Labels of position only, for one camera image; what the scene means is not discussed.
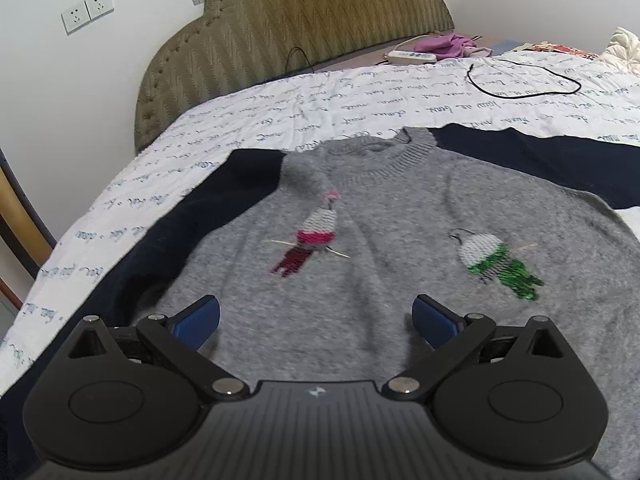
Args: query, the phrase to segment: gray sweater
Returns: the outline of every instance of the gray sweater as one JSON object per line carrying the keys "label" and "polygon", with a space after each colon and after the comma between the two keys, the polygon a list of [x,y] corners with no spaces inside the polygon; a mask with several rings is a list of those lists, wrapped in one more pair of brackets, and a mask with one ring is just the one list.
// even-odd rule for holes
{"label": "gray sweater", "polygon": [[[505,247],[524,269],[500,262]],[[222,320],[201,352],[249,384],[391,378],[430,351],[410,322],[420,293],[499,324],[544,314],[607,399],[596,463],[637,480],[639,249],[597,197],[411,128],[287,155],[278,189],[204,238],[157,310],[214,294]]]}

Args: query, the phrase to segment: olive green headboard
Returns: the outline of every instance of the olive green headboard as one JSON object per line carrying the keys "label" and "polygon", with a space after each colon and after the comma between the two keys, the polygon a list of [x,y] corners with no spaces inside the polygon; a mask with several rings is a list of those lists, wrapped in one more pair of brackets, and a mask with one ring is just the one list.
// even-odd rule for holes
{"label": "olive green headboard", "polygon": [[[451,28],[442,0],[206,0],[203,16],[167,41],[146,70],[136,107],[136,149],[188,109],[282,76],[295,46],[316,64]],[[305,64],[303,56],[292,56],[287,71]]]}

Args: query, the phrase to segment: pink embroidery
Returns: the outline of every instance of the pink embroidery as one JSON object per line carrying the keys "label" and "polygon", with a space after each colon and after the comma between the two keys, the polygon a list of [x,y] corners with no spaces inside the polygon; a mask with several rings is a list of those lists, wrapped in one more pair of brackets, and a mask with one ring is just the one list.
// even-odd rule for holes
{"label": "pink embroidery", "polygon": [[322,193],[322,196],[329,201],[329,209],[331,209],[333,202],[340,200],[340,194],[337,191],[327,191],[326,193]]}
{"label": "pink embroidery", "polygon": [[334,237],[334,233],[305,233],[304,231],[296,233],[296,240],[303,244],[327,244]]}

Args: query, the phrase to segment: navy blue sleeve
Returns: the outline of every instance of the navy blue sleeve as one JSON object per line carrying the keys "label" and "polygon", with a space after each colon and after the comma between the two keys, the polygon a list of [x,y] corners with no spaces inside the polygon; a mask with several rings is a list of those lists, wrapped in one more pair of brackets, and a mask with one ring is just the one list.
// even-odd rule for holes
{"label": "navy blue sleeve", "polygon": [[31,368],[0,399],[0,478],[19,478],[36,465],[36,453],[22,425],[22,407],[40,373],[82,317],[97,314],[108,326],[130,324],[134,307],[150,286],[175,279],[208,233],[275,191],[283,158],[284,153],[276,150],[235,150],[105,275]]}
{"label": "navy blue sleeve", "polygon": [[640,205],[640,148],[581,137],[541,139],[513,128],[430,128],[438,146],[560,186],[596,194],[613,209]]}

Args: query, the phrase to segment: mattress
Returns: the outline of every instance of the mattress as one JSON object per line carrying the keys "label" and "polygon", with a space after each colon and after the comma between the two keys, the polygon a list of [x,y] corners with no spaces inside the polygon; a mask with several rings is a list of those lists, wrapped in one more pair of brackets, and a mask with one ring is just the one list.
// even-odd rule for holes
{"label": "mattress", "polygon": [[[513,126],[524,134],[570,135],[640,146],[640,78],[566,54],[519,52],[504,59],[446,60],[425,66],[375,66],[304,74],[245,89],[182,115],[110,183],[74,223],[41,268],[0,347],[0,393],[30,367],[96,283],[146,230],[236,148],[308,150],[323,140],[392,137],[402,126],[459,123],[485,130]],[[619,211],[636,235],[637,207]]]}

